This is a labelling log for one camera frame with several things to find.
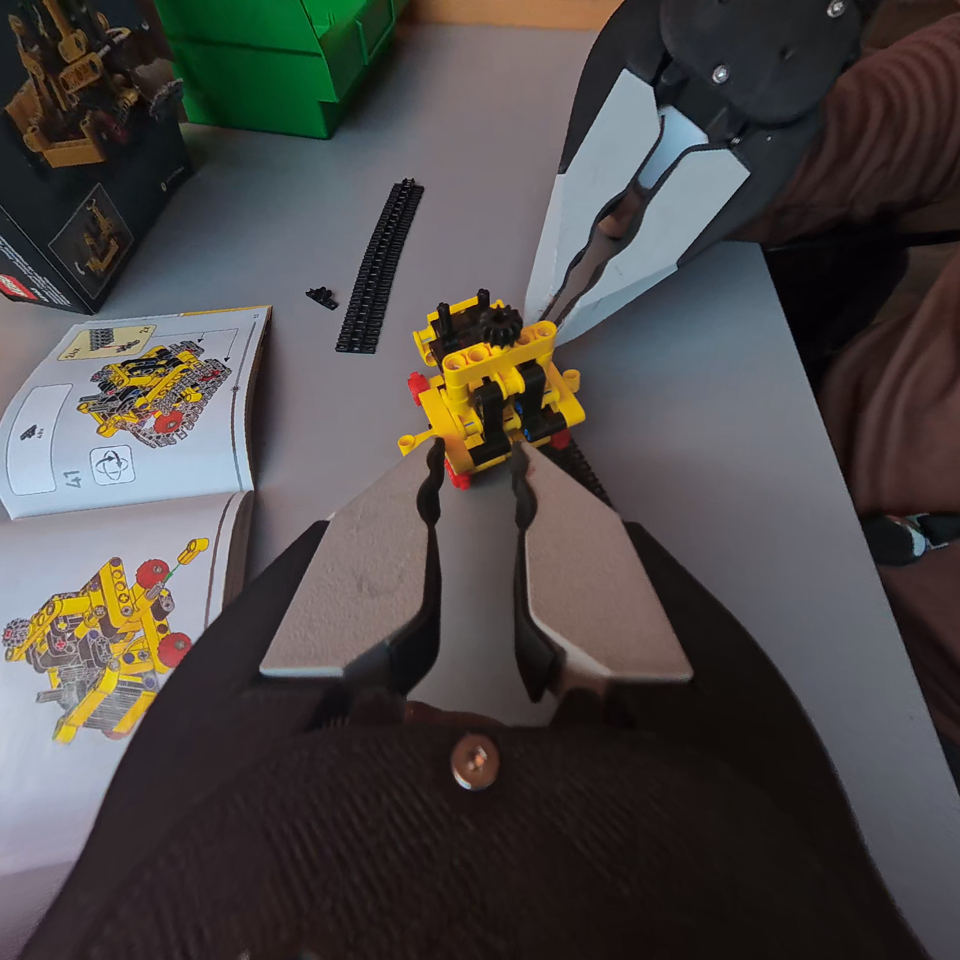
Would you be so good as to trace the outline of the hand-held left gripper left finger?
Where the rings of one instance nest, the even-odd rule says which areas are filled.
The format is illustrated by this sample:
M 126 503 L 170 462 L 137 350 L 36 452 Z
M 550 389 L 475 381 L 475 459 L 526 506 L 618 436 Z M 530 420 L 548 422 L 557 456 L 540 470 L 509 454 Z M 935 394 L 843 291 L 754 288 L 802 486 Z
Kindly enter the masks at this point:
M 436 524 L 445 445 L 422 444 L 328 522 L 261 661 L 264 676 L 406 695 L 440 647 Z

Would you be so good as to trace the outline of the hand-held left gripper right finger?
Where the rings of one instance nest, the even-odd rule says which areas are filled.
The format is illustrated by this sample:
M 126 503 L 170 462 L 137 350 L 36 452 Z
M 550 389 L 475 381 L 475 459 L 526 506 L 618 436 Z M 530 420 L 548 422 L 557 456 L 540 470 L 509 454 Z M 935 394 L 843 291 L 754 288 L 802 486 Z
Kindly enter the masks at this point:
M 525 440 L 510 456 L 516 665 L 529 699 L 679 685 L 693 668 L 619 514 Z

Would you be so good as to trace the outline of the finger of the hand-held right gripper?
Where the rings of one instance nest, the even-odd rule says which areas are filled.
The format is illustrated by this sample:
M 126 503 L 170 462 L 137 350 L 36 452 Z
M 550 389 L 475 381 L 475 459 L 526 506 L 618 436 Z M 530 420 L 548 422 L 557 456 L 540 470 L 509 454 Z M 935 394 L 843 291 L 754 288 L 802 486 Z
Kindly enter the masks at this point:
M 654 89 L 621 71 L 564 173 L 557 174 L 534 257 L 523 317 L 536 322 L 588 246 L 600 212 L 636 178 L 661 136 Z
M 557 344 L 584 335 L 675 272 L 681 256 L 748 177 L 729 150 L 682 155 L 650 195 L 637 234 L 565 318 L 555 321 Z

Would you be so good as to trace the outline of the black lego track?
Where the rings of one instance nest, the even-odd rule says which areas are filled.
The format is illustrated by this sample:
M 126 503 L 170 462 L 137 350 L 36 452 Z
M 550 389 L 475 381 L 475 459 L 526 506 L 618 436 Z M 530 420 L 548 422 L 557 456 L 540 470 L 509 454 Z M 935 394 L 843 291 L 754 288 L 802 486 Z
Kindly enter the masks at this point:
M 550 446 L 549 453 L 556 464 L 580 486 L 588 490 L 610 509 L 617 509 L 605 486 L 603 486 L 585 454 L 574 440 L 571 439 L 563 448 Z
M 403 247 L 424 192 L 412 177 L 391 187 L 361 260 L 335 344 L 337 353 L 376 353 Z

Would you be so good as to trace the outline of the yellow lego bulldozer model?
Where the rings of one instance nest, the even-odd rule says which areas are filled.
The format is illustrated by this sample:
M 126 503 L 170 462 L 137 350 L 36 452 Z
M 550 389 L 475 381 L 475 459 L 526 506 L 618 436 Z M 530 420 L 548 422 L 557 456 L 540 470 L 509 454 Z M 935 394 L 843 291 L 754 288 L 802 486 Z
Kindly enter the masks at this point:
M 516 442 L 569 449 L 571 428 L 586 414 L 577 396 L 579 371 L 554 362 L 559 333 L 551 320 L 526 322 L 486 289 L 439 303 L 426 328 L 414 331 L 421 361 L 434 374 L 417 371 L 407 381 L 428 426 L 402 436 L 400 452 L 442 440 L 446 473 L 465 491 L 475 474 L 506 462 Z

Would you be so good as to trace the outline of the person's right forearm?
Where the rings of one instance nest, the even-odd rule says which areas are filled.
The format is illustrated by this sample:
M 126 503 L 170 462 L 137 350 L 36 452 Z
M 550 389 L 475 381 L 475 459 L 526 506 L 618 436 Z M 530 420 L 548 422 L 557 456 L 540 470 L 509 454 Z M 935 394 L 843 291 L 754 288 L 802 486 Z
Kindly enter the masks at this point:
M 959 14 L 861 59 L 822 104 L 790 183 L 731 239 L 779 245 L 948 197 L 959 185 Z

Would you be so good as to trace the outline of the lego instruction booklet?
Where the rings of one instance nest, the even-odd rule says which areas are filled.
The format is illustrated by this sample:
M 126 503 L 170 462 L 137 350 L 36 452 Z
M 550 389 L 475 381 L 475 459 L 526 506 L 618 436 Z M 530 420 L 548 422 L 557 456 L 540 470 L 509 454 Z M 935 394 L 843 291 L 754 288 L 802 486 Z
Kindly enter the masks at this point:
M 2 418 L 2 878 L 72 863 L 243 585 L 270 306 L 84 323 Z

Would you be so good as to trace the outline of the black lego set box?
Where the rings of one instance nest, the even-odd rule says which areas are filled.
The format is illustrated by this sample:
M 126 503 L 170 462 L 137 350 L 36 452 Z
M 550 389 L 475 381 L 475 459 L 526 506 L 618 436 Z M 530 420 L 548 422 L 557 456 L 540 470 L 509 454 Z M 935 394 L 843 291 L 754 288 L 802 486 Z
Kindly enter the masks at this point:
M 193 173 L 153 2 L 1 3 L 1 293 L 92 315 Z

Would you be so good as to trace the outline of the dark patterned cloth item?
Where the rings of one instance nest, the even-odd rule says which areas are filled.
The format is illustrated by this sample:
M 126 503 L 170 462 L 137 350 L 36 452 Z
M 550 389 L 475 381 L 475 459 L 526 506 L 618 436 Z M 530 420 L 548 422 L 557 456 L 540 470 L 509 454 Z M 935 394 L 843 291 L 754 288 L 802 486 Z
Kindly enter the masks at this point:
M 904 568 L 935 550 L 959 540 L 957 511 L 916 512 L 895 516 L 874 512 L 860 517 L 860 525 L 879 567 Z

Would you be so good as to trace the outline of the green plastic container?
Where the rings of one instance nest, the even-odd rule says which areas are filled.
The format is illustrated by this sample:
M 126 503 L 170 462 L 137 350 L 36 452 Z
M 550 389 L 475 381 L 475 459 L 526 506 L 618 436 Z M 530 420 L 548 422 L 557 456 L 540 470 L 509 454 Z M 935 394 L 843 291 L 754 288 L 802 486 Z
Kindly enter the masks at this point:
M 406 1 L 156 1 L 204 126 L 330 139 L 389 48 Z

